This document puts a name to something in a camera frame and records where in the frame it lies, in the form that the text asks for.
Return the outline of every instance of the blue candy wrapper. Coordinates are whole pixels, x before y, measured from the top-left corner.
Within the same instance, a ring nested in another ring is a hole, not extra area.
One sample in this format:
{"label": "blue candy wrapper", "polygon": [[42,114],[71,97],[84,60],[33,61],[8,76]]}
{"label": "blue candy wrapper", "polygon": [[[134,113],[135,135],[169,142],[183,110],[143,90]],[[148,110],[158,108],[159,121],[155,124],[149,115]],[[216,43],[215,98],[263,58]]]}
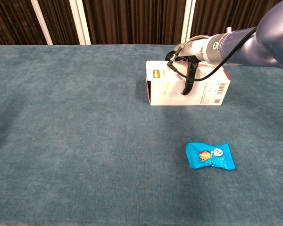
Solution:
{"label": "blue candy wrapper", "polygon": [[206,166],[223,168],[225,170],[234,170],[236,168],[228,144],[208,145],[192,142],[187,144],[185,150],[189,165],[193,169]]}

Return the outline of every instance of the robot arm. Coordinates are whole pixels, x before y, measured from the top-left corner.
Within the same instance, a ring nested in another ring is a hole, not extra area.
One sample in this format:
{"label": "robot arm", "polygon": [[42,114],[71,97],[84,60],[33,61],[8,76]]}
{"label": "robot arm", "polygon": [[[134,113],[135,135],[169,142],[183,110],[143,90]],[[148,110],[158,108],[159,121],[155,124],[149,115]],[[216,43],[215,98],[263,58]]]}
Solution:
{"label": "robot arm", "polygon": [[[185,77],[190,88],[193,82],[197,81],[193,75],[195,75],[197,65],[201,61],[220,66],[225,63],[225,65],[283,69],[283,1],[273,7],[256,28],[216,34],[211,37],[195,36],[189,41],[177,45],[173,57],[168,59],[168,66],[175,71],[176,68],[173,67],[172,62],[177,57],[184,57],[189,62]],[[187,95],[189,92],[185,89],[183,95]]]}

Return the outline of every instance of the teal carpet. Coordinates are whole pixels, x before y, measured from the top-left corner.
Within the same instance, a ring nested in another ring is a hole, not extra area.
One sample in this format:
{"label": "teal carpet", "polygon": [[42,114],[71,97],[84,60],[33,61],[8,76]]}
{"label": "teal carpet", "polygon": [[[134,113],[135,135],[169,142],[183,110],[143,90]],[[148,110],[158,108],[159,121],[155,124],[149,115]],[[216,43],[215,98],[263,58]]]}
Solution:
{"label": "teal carpet", "polygon": [[[150,106],[173,46],[0,46],[0,224],[283,226],[283,70],[225,67],[222,106]],[[193,170],[229,143],[234,171]]]}

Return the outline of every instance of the white box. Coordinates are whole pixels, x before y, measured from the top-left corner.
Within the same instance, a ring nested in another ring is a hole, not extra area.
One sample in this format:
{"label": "white box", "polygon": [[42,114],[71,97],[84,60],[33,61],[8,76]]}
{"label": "white box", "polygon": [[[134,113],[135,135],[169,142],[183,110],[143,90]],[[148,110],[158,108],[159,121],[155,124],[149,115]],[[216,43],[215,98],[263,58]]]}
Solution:
{"label": "white box", "polygon": [[[191,92],[184,96],[185,78],[167,66],[168,61],[146,61],[147,90],[150,105],[221,105],[231,79],[221,67],[204,81],[194,82]],[[173,65],[182,74],[187,73],[187,62],[175,61]],[[195,78],[208,75],[215,65],[200,62]]]}

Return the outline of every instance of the dark curtain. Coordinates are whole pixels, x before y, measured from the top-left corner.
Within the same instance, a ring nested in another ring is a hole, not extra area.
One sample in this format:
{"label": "dark curtain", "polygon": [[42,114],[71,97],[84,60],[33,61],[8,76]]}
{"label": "dark curtain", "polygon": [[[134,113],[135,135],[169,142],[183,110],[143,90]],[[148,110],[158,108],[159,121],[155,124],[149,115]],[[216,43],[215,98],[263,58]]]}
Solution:
{"label": "dark curtain", "polygon": [[197,0],[191,37],[225,33],[257,26],[262,17],[281,0]]}
{"label": "dark curtain", "polygon": [[80,44],[69,0],[38,0],[54,45]]}
{"label": "dark curtain", "polygon": [[83,0],[92,44],[177,44],[185,0]]}
{"label": "dark curtain", "polygon": [[0,45],[46,45],[30,0],[0,0]]}

